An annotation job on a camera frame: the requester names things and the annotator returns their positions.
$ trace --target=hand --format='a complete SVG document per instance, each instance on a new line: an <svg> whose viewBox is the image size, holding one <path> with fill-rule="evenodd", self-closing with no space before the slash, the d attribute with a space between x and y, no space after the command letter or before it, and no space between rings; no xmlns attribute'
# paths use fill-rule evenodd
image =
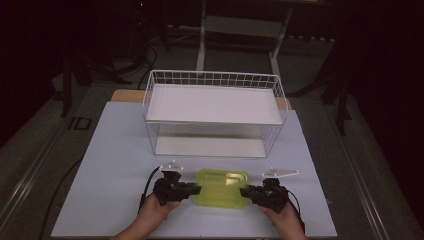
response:
<svg viewBox="0 0 424 240"><path fill-rule="evenodd" d="M278 234L284 240L307 239L297 218L297 212L290 203L286 203L280 213L264 207L259 207L259 209L272 221L272 225L275 226Z"/></svg>
<svg viewBox="0 0 424 240"><path fill-rule="evenodd" d="M153 193L144 201L134 222L112 239L146 239L168 218L168 214L179 205L180 202L170 202L164 206L160 206L157 196Z"/></svg>

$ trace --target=white table surface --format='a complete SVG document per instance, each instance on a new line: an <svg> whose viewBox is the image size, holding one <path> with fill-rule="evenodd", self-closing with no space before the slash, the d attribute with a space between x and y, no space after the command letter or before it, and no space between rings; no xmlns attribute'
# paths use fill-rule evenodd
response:
<svg viewBox="0 0 424 240"><path fill-rule="evenodd" d="M298 198L309 237L337 236L296 112L288 119L266 159L155 156L140 103L108 102L54 226L53 237L109 237L136 217L150 173L172 159L184 167L180 181L193 182L202 168L246 171L260 185L270 167L299 170L281 179ZM163 175L158 172L152 180ZM273 238L271 222L256 205L207 208L182 201L152 238Z"/></svg>

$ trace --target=container lid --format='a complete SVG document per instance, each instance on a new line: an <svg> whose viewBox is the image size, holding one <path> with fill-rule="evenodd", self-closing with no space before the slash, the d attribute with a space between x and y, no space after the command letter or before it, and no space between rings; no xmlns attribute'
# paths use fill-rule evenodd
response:
<svg viewBox="0 0 424 240"><path fill-rule="evenodd" d="M243 208L247 199L240 194L240 188L247 187L247 172L201 169L196 183L202 186L195 202L200 206L219 208Z"/></svg>

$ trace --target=white shelf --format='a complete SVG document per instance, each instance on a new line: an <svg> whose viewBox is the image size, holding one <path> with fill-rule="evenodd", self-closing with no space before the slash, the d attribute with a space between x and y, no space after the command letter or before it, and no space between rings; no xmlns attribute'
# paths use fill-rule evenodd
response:
<svg viewBox="0 0 424 240"><path fill-rule="evenodd" d="M282 126L272 89L155 84L147 122Z"/></svg>

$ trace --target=floor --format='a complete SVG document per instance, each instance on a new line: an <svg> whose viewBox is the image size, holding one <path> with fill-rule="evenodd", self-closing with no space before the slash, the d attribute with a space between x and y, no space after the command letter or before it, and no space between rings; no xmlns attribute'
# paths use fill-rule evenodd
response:
<svg viewBox="0 0 424 240"><path fill-rule="evenodd" d="M150 49L148 58L156 58L155 68L194 70L198 31L173 30L170 37L170 51L152 39L155 51ZM271 73L262 44L247 49L239 42L222 44L217 36L208 39L205 70ZM233 45L238 48L229 50ZM332 42L321 40L285 40L278 57L284 91L293 92L311 83L331 47ZM0 206L11 213L0 215L1 220L8 220L0 223L0 239L50 239L77 171L74 164L84 155L104 103L116 89L137 88L145 71L144 67L123 76L133 82L131 85L118 85L100 76L89 88L75 84L74 107L68 117L58 117L60 102L48 101L0 150ZM289 100L299 116L328 200L339 235L335 239L424 239L354 97L348 99L352 119L345 122L343 137L335 127L335 106L319 100L323 90ZM68 129L72 117L91 118L93 122L88 130ZM34 168L39 171L28 172ZM11 206L10 197L24 176L32 180L25 185L31 191L24 192L25 201Z"/></svg>

